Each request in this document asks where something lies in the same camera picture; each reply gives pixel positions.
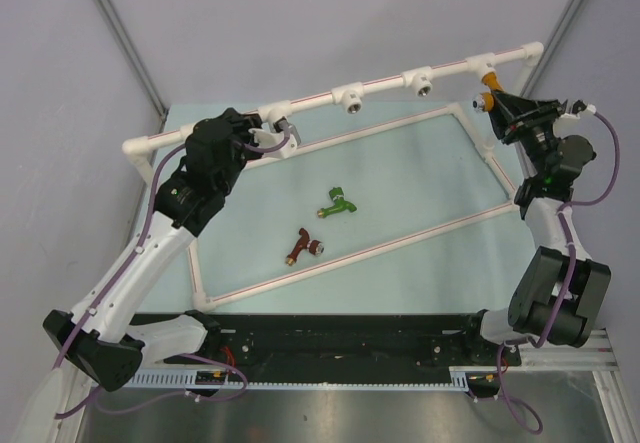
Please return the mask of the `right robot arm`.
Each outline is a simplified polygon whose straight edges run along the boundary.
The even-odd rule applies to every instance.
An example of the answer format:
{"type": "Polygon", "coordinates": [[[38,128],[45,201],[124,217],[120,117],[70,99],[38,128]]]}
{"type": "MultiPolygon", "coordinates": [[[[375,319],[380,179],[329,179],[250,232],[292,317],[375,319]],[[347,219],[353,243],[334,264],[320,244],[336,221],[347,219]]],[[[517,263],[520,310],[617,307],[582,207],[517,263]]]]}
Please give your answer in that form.
{"type": "Polygon", "coordinates": [[[574,182],[596,152],[587,138],[565,128],[584,113],[606,119],[581,100],[532,100],[500,89],[478,95],[473,106],[488,114],[498,141],[521,154],[525,176],[514,204],[536,252],[508,307],[483,312],[479,329],[463,336],[462,354],[484,364],[497,344],[580,348],[594,329],[611,270],[592,259],[572,222],[580,204],[573,197],[574,182]]]}

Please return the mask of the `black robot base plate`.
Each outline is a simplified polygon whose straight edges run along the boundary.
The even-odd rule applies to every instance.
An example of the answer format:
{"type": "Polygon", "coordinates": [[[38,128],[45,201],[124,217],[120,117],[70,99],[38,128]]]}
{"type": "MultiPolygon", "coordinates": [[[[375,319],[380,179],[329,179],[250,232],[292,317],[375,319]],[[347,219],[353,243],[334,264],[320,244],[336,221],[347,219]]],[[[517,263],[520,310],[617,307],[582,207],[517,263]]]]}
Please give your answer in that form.
{"type": "Polygon", "coordinates": [[[478,314],[214,314],[199,355],[239,368],[252,384],[392,386],[450,382],[452,367],[493,372],[519,351],[480,336],[478,314]]]}

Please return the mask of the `white PVC pipe frame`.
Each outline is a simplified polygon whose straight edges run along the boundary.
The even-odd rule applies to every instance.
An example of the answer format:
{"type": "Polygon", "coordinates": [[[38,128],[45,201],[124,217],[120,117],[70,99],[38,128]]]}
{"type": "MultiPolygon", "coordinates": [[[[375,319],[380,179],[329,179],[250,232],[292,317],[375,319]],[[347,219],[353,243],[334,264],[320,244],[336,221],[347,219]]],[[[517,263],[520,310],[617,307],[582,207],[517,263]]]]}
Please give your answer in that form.
{"type": "MultiPolygon", "coordinates": [[[[432,84],[435,80],[458,74],[472,74],[482,82],[491,82],[495,79],[495,67],[497,65],[521,60],[523,62],[523,68],[518,75],[516,84],[514,85],[514,89],[519,91],[523,88],[526,78],[531,75],[533,69],[540,61],[543,49],[544,46],[539,42],[528,43],[516,49],[506,50],[496,54],[485,53],[471,56],[461,61],[437,65],[435,67],[425,66],[411,69],[399,75],[389,76],[365,83],[349,83],[317,95],[307,96],[293,101],[282,100],[262,105],[249,113],[260,116],[268,123],[273,123],[281,117],[291,117],[297,113],[314,110],[328,105],[338,105],[343,107],[347,113],[355,114],[361,110],[363,98],[372,94],[400,88],[409,88],[415,92],[416,95],[424,97],[432,89],[432,84]]],[[[468,138],[473,143],[479,157],[487,165],[503,189],[506,195],[506,201],[504,203],[494,208],[483,210],[479,213],[465,216],[431,229],[422,230],[412,235],[385,242],[347,256],[333,259],[327,263],[321,263],[309,269],[299,270],[290,275],[271,279],[264,283],[220,297],[212,297],[206,294],[200,266],[200,256],[198,254],[199,247],[198,243],[194,241],[187,247],[193,306],[200,311],[212,311],[223,304],[235,302],[288,284],[297,283],[312,276],[337,270],[339,268],[403,248],[410,244],[421,242],[441,234],[446,234],[476,222],[481,222],[515,211],[516,206],[513,202],[516,192],[515,185],[496,159],[493,145],[480,136],[476,127],[458,103],[447,104],[416,115],[354,130],[343,135],[327,138],[307,145],[299,145],[293,142],[289,148],[284,150],[284,155],[291,158],[298,157],[310,154],[314,151],[320,151],[326,148],[357,141],[386,131],[395,130],[410,124],[416,124],[442,116],[453,117],[464,129],[468,138]]]]}

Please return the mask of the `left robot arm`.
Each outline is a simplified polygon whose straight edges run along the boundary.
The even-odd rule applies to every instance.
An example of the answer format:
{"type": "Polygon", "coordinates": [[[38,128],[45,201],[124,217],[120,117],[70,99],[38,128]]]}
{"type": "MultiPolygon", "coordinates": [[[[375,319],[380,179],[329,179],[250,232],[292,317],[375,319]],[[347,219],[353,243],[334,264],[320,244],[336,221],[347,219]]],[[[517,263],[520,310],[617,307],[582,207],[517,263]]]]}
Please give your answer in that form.
{"type": "Polygon", "coordinates": [[[214,360],[221,339],[215,322],[192,310],[160,323],[131,321],[168,265],[219,213],[246,164],[259,158],[252,142],[257,114],[226,109],[195,124],[180,152],[178,168],[154,179],[143,228],[101,281],[71,311],[53,310],[43,327],[68,360],[99,387],[123,387],[142,364],[181,354],[214,360]]]}

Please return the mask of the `yellow water faucet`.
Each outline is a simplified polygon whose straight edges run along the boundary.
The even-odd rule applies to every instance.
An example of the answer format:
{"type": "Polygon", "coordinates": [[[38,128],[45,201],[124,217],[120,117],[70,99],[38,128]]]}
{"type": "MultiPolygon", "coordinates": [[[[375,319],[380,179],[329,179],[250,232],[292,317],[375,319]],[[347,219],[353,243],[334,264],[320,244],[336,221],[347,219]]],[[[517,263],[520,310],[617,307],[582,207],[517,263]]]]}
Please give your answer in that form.
{"type": "Polygon", "coordinates": [[[482,84],[487,88],[487,91],[479,93],[472,102],[472,107],[477,112],[489,112],[495,106],[494,93],[496,91],[502,91],[503,88],[499,83],[497,75],[494,71],[486,73],[481,78],[482,84]]]}

